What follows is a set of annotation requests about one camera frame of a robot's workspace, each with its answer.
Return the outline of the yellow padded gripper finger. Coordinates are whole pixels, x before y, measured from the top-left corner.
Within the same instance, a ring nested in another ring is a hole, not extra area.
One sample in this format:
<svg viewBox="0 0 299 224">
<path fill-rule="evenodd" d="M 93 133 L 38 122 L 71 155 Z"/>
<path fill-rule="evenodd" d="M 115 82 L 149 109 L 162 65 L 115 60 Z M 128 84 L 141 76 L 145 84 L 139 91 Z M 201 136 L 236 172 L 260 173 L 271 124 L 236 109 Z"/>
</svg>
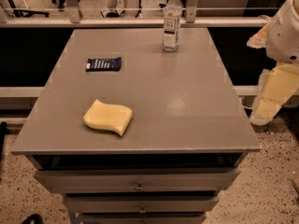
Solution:
<svg viewBox="0 0 299 224">
<path fill-rule="evenodd" d="M 299 64 L 277 63 L 259 77 L 249 120 L 262 126 L 273 120 L 280 108 L 299 90 Z"/>
</svg>

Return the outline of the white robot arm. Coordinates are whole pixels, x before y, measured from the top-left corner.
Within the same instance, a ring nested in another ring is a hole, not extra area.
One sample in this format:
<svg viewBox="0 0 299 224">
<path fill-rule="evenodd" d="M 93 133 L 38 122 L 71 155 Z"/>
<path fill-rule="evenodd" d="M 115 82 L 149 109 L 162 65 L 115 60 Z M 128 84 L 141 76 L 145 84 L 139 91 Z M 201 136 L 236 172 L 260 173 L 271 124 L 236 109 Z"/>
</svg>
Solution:
<svg viewBox="0 0 299 224">
<path fill-rule="evenodd" d="M 299 90 L 299 0 L 286 0 L 247 46 L 265 48 L 277 63 L 271 71 L 262 71 L 251 107 L 250 122 L 262 126 Z"/>
</svg>

